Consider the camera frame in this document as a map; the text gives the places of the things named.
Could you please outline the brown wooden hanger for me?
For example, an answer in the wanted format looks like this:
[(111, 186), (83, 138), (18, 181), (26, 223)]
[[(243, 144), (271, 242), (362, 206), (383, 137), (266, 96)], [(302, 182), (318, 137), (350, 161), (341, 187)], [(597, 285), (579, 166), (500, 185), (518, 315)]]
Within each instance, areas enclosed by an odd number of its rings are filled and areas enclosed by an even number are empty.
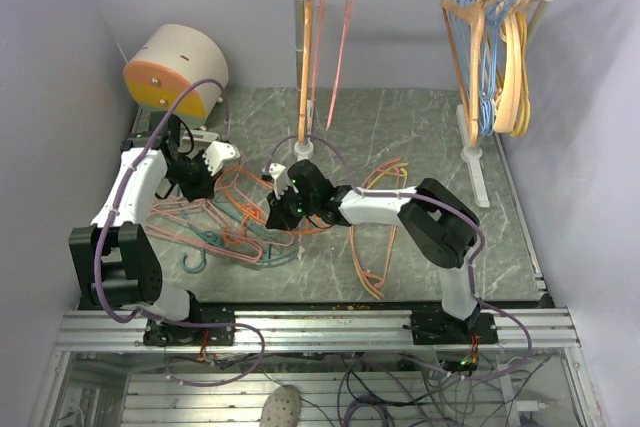
[(300, 71), (300, 101), (298, 115), (298, 136), (297, 141), (303, 144), (305, 140), (305, 128), (307, 119), (307, 94), (309, 86), (312, 25), (313, 25), (313, 0), (304, 1), (303, 10), (303, 43), (302, 43), (302, 64)]

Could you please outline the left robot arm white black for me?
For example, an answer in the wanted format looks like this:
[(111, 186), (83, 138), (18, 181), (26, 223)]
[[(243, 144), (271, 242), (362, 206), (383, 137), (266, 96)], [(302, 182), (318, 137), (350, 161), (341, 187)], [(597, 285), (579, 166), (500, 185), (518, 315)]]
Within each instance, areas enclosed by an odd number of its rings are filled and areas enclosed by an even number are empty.
[(180, 150), (186, 124), (169, 118), (148, 152), (124, 175), (141, 154), (163, 114), (151, 115), (149, 129), (131, 134), (121, 144), (121, 166), (104, 207), (87, 227), (71, 231), (69, 248), (81, 292), (81, 310), (102, 309), (102, 301), (114, 310), (144, 310), (168, 320), (168, 331), (182, 344), (192, 344), (203, 334), (204, 320), (195, 295), (163, 280), (160, 261), (144, 231), (156, 200), (165, 200), (157, 189), (162, 181), (178, 187), (187, 201), (211, 199), (220, 176), (207, 166), (205, 151)]

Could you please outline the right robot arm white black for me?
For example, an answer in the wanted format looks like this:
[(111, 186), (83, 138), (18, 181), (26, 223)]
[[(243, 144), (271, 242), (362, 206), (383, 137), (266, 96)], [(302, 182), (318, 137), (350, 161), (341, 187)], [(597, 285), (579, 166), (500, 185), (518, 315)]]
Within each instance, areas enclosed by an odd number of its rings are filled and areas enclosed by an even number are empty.
[(414, 187), (375, 190), (333, 185), (308, 160), (272, 163), (267, 197), (270, 230), (293, 231), (304, 218), (329, 227), (365, 224), (404, 228), (428, 262), (439, 268), (442, 334), (465, 341), (476, 330), (480, 303), (472, 269), (485, 246), (478, 217), (443, 184), (426, 178)]

